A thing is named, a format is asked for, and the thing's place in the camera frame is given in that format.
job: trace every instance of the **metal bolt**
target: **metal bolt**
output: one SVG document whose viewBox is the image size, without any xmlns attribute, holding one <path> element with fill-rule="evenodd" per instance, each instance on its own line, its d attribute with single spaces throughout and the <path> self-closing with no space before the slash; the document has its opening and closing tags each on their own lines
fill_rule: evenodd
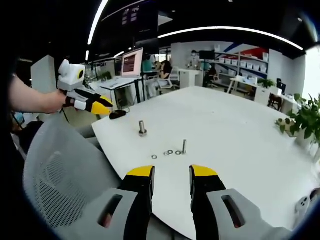
<svg viewBox="0 0 320 240">
<path fill-rule="evenodd" d="M 140 131 L 139 131 L 140 137 L 144 137 L 145 135 L 147 135 L 147 130 L 145 129 L 144 121 L 139 121 L 139 127 L 140 127 Z"/>
<path fill-rule="evenodd" d="M 183 140 L 182 154 L 187 153 L 187 140 Z"/>
</svg>

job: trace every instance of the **black ceiling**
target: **black ceiling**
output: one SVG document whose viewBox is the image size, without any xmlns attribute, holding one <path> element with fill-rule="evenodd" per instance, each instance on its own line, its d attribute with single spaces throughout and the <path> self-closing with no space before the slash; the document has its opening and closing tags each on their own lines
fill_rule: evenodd
<svg viewBox="0 0 320 240">
<path fill-rule="evenodd" d="M 83 63 L 88 49 L 87 42 L 91 26 L 101 1 L 35 0 L 22 2 L 19 8 L 21 13 L 17 17 L 22 42 L 21 58 L 35 62 L 50 54 L 69 57 L 74 63 Z M 102 53 L 109 53 L 110 56 L 128 47 L 132 36 L 127 36 L 122 41 L 109 43 L 110 39 L 116 38 L 110 35 L 109 31 L 114 25 L 113 18 L 107 18 L 103 22 L 101 20 L 135 2 L 137 0 L 109 0 L 98 23 L 91 48 L 95 47 L 96 36 L 100 43 L 105 42 Z M 146 2 L 154 4 L 162 14 L 173 19 L 159 27 L 159 35 L 196 27 L 244 27 L 284 37 L 308 49 L 315 42 L 308 29 L 305 15 L 302 13 L 311 17 L 319 27 L 316 1 L 311 0 L 296 2 L 292 0 L 233 0 L 232 3 L 228 0 L 147 0 Z M 303 19 L 303 22 L 298 21 L 299 17 Z M 303 54 L 295 47 L 269 36 L 237 30 L 204 30 L 177 34 L 161 38 L 160 46 L 193 41 L 246 43 L 275 49 L 291 58 Z"/>
</svg>

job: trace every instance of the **ceiling light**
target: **ceiling light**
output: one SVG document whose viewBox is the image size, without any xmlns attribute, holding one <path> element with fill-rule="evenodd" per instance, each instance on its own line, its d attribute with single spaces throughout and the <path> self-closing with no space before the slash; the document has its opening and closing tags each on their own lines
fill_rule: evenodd
<svg viewBox="0 0 320 240">
<path fill-rule="evenodd" d="M 119 57 L 120 55 L 122 55 L 124 53 L 125 53 L 125 51 L 119 52 L 117 55 L 114 56 L 114 58 L 117 58 L 117 57 Z"/>
<path fill-rule="evenodd" d="M 88 59 L 89 59 L 89 51 L 86 51 L 86 53 L 85 53 L 85 60 L 88 61 Z"/>
<path fill-rule="evenodd" d="M 93 23 L 92 23 L 92 27 L 91 27 L 91 31 L 90 31 L 90 35 L 89 35 L 89 39 L 88 39 L 88 45 L 91 44 L 92 42 L 92 38 L 94 37 L 95 31 L 96 31 L 96 27 L 98 25 L 99 19 L 101 17 L 102 12 L 104 11 L 107 3 L 109 2 L 109 0 L 102 0 L 100 7 L 98 8 L 98 11 L 95 14 Z"/>
<path fill-rule="evenodd" d="M 237 27 L 237 26 L 205 26 L 205 27 L 197 27 L 197 28 L 191 28 L 191 29 L 186 29 L 186 30 L 180 30 L 180 31 L 174 31 L 171 33 L 167 33 L 164 35 L 160 35 L 158 36 L 159 39 L 165 38 L 165 37 L 169 37 L 172 35 L 176 35 L 176 34 L 183 34 L 183 33 L 188 33 L 188 32 L 193 32 L 193 31 L 201 31 L 201 30 L 240 30 L 240 31 L 247 31 L 247 32 L 252 32 L 252 33 L 256 33 L 256 34 L 262 34 L 262 35 L 266 35 L 275 39 L 278 39 L 280 41 L 283 41 L 287 44 L 290 44 L 292 46 L 294 46 L 295 48 L 299 49 L 299 50 L 303 50 L 303 48 L 283 37 L 265 32 L 265 31 L 259 31 L 259 30 L 254 30 L 254 29 L 250 29 L 250 28 L 245 28 L 245 27 Z"/>
</svg>

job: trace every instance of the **hand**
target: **hand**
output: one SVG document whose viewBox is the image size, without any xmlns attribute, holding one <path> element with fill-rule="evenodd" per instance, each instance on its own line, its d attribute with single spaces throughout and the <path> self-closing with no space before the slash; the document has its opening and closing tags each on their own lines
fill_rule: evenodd
<svg viewBox="0 0 320 240">
<path fill-rule="evenodd" d="M 59 111 L 62 109 L 63 105 L 66 104 L 66 98 L 67 96 L 60 90 L 45 94 L 43 111 L 46 114 L 53 114 Z"/>
</svg>

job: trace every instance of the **computer mouse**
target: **computer mouse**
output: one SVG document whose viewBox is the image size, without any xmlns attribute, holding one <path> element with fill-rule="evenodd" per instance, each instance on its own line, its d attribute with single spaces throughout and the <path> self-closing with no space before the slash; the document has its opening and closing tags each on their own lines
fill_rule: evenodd
<svg viewBox="0 0 320 240">
<path fill-rule="evenodd" d="M 121 118 L 121 117 L 125 116 L 126 114 L 127 114 L 126 111 L 123 111 L 123 110 L 115 110 L 115 111 L 113 111 L 112 113 L 110 113 L 109 118 L 110 118 L 111 120 L 113 120 L 113 119 L 118 119 L 118 118 Z"/>
</svg>

